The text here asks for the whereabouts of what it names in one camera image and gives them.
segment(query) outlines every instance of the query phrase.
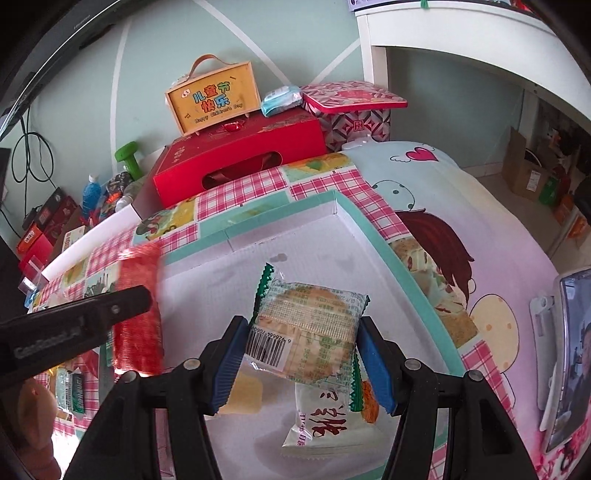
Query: screw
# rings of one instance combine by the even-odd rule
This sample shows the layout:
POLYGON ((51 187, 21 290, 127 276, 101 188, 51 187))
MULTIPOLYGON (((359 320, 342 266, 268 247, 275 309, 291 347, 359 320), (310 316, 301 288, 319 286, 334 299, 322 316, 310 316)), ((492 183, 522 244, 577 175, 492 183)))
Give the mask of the screw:
POLYGON ((470 377, 470 380, 474 380, 474 382, 481 382, 484 380, 484 375, 478 370, 470 370, 468 372, 468 377, 470 377))
POLYGON ((189 360, 185 360, 183 363, 185 370, 195 370, 196 368, 199 368, 199 365, 201 365, 199 358, 190 358, 189 360))
POLYGON ((129 370, 128 372, 125 372, 123 375, 121 375, 121 380, 123 380, 125 383, 131 383, 136 379, 137 376, 137 373, 135 373, 133 370, 129 370))
POLYGON ((415 358, 409 358, 404 362, 404 366, 409 370, 420 370, 421 369, 421 362, 416 360, 415 358))

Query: pink heart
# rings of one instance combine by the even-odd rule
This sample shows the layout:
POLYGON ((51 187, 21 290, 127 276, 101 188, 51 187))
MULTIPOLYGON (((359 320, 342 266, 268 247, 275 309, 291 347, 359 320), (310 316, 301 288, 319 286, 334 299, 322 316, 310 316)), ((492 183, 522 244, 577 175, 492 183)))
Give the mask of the pink heart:
POLYGON ((431 150, 427 150, 423 147, 415 147, 414 152, 407 152, 407 157, 411 160, 418 161, 439 161, 431 150))

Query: person in video call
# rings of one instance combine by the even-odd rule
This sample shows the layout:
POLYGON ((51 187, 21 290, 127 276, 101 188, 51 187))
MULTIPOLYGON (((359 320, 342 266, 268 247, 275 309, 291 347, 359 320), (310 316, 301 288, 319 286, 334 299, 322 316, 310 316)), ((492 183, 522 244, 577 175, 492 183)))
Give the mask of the person in video call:
POLYGON ((570 418, 564 426, 564 432, 568 434, 574 433, 583 424, 591 397, 591 323, 587 325, 583 334, 581 357, 583 374, 574 388, 573 399, 570 402, 570 418))

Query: white stripe on wall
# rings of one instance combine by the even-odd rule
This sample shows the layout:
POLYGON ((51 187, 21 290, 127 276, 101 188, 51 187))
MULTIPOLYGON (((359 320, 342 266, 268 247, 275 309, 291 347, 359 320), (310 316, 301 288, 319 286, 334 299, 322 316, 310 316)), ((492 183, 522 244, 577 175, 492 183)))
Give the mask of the white stripe on wall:
POLYGON ((324 80, 330 72, 332 72, 335 68, 337 68, 341 63, 343 63, 344 59, 346 59, 349 55, 351 55, 357 48, 361 45, 361 40, 355 40, 351 45, 349 45, 346 49, 344 49, 337 57, 331 61, 322 72, 320 72, 314 80, 310 83, 320 83, 324 80))
POLYGON ((115 68, 113 69, 113 83, 111 84, 111 114, 109 115, 109 136, 111 138, 111 166, 113 168, 113 176, 117 175, 117 161, 115 160, 115 151, 117 150, 116 139, 116 122, 117 122, 117 91, 119 90, 119 75, 121 74, 121 61, 123 60, 123 52, 125 50, 125 43, 127 42, 127 35, 131 28, 132 18, 128 18, 121 32, 119 39, 119 47, 117 48, 117 55, 115 57, 115 68))
POLYGON ((224 27, 226 27, 230 32, 238 37, 238 39, 243 42, 248 48, 252 50, 252 52, 261 59, 261 61, 267 65, 270 71, 275 74, 275 76, 283 82, 284 85, 290 85, 291 82, 289 78, 279 69, 275 63, 267 56, 265 52, 261 50, 261 48, 252 41, 252 39, 246 35, 238 26, 226 17, 223 13, 221 13, 217 8, 215 8, 211 3, 207 2, 207 0, 193 0, 197 5, 202 7, 205 11, 207 11, 211 16, 213 16, 216 20, 218 20, 224 27))

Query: green dumbbell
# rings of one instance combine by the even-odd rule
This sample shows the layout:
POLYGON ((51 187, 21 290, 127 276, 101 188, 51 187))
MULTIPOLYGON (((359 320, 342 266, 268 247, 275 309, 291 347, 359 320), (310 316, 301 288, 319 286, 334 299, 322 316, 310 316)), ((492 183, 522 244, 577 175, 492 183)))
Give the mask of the green dumbbell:
POLYGON ((144 176, 134 156, 137 151, 138 144, 136 142, 129 142, 115 152, 115 160, 125 163, 125 170, 127 170, 134 180, 139 180, 144 176))

